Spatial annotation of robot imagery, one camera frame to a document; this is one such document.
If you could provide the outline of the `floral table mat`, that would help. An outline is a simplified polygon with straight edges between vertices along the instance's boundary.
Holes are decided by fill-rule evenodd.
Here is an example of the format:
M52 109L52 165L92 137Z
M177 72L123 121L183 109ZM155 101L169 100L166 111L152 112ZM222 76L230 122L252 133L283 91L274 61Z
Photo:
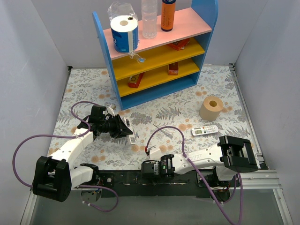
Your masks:
M216 96L224 104L213 122L218 132L194 137L191 129L210 124L199 115L202 102L208 96ZM92 103L104 106L118 103L107 70L73 69L49 154L56 152L65 143L65 136L73 134L79 124L70 108L73 107L76 115L84 118L90 113ZM165 154L180 154L208 148L216 144L222 135L253 140L235 81L229 67L225 66L204 66L197 85L129 109L117 107L116 113L131 120L136 144L129 144L127 138L113 139L109 134L102 134L80 154L75 165L92 163L107 170L139 169L142 161L147 159L144 152L146 145L157 146ZM173 138L164 135L161 129L172 134Z

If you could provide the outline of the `small white display remote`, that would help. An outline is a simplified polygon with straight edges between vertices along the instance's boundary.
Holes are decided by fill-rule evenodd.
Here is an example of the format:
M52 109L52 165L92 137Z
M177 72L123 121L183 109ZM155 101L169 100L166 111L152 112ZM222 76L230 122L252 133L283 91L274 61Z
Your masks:
M191 129L193 136L210 135L218 132L218 127L216 125L203 126Z

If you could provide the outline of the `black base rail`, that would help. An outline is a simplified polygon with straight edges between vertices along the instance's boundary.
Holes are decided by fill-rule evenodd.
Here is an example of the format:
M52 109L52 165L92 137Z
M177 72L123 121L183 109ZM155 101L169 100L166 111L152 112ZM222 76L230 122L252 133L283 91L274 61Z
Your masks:
M222 201L229 199L229 188L234 187L231 181L217 181L212 170L204 170L207 182L215 189L217 197ZM131 196L194 196L196 198L210 198L209 191L195 170L184 175L175 174L173 177L149 180L143 178L140 170L108 170L99 171L99 186L114 190L119 197ZM114 193L107 190L82 189L81 197L84 201L96 202L100 197L113 198Z

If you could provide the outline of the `blue wrapped toilet paper roll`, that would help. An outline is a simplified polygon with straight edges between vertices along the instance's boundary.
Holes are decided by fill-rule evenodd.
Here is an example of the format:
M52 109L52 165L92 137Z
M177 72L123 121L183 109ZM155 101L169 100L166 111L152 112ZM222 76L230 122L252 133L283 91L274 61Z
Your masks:
M132 53L138 47L138 18L130 3L113 2L107 10L114 48Z

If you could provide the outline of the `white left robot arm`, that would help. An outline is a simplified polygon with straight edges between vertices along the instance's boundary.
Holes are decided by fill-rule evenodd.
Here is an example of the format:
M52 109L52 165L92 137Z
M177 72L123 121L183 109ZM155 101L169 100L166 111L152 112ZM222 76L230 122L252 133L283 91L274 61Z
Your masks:
M37 160L33 193L63 202L73 188L80 185L96 187L101 181L98 167L81 164L74 168L73 164L81 152L102 133L108 133L114 139L126 137L131 145L136 143L129 118L115 114L112 106L94 105L90 115L77 126L70 140L50 156Z

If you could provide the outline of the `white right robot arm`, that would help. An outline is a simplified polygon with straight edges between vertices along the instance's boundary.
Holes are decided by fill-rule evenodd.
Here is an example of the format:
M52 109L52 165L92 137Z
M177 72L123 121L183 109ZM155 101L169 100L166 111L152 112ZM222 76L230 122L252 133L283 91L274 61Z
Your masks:
M151 162L155 161L154 174L168 176L184 175L195 169L213 167L213 183L223 186L237 173L257 171L260 166L248 139L221 136L217 144L209 148L181 154L163 155L160 149L146 149Z

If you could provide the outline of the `orange box middle shelf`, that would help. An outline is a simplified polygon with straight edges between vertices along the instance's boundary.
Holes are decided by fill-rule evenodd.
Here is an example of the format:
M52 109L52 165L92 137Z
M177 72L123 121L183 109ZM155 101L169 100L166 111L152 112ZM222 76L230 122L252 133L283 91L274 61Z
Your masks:
M168 65L168 75L178 75L178 74L179 74L178 62L169 64Z

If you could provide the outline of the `red box lower shelf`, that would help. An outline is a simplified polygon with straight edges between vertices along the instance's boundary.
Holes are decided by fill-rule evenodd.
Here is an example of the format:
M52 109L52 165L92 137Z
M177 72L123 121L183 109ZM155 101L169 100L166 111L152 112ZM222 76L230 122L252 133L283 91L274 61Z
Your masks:
M133 75L133 76L130 76L129 80L128 80L128 87L130 88L138 88L139 85L140 85L140 82L143 78L143 74L144 73L139 73L137 75Z

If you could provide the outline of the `orange box top shelf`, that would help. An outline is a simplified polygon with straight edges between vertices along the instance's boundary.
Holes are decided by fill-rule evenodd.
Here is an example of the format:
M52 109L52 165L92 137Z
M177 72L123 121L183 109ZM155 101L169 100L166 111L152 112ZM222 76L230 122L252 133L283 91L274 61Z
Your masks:
M179 50L183 50L185 46L189 44L189 42L190 42L190 38L186 38L180 41L169 43L168 46L179 51Z

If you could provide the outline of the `orange bottle black cap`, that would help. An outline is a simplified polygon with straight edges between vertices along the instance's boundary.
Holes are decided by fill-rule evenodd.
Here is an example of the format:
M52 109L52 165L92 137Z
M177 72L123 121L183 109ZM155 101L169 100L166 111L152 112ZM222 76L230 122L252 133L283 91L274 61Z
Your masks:
M161 30L171 31L174 24L176 0L162 0Z

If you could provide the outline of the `orange box shelf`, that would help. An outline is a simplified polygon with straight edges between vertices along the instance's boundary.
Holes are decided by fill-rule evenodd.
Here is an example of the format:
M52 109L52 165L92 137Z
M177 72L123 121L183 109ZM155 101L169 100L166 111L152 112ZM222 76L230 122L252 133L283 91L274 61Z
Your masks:
M169 64L168 65L168 75L178 75L178 74L179 74L178 62Z
M168 46L179 51L179 50L183 50L185 46L189 44L189 42L190 42L190 38L186 38L180 41L169 43Z

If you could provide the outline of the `brown paper roll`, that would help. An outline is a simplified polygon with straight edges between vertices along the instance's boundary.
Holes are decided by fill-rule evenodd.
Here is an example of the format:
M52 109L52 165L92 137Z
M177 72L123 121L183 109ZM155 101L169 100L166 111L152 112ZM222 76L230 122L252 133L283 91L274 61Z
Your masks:
M214 121L223 110L223 102L220 98L215 96L208 96L204 99L199 115L203 120Z

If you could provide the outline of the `clear plastic water bottle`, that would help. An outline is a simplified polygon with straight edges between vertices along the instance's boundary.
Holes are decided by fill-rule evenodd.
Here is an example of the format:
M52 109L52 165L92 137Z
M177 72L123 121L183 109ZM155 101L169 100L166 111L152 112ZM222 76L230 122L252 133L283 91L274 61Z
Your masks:
M142 35L146 39L153 39L157 35L157 0L142 0Z

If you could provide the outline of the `blue shelf unit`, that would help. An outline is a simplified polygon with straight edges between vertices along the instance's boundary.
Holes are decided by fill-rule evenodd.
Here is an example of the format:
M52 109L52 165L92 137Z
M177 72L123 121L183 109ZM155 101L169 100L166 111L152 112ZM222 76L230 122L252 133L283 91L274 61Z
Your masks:
M102 28L96 12L92 16L113 90L120 108L125 110L197 84L218 19L218 1L194 0L191 7L175 11L173 30L162 31L158 24L154 39L143 37L140 21L136 53L146 59L144 63L117 52L111 30ZM190 42L183 50L168 46L186 38ZM179 74L168 75L168 65L175 62ZM130 76L139 73L144 73L139 87L128 87Z

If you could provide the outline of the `small plastic wrapper scrap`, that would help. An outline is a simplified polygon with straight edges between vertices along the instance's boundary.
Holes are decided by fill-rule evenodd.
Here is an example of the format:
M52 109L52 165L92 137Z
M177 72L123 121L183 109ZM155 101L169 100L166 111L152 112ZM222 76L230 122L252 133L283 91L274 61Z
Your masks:
M138 63L144 63L146 61L145 58L143 58L142 56L140 56L138 53L136 52L129 52L128 53L130 59L134 59L136 60Z

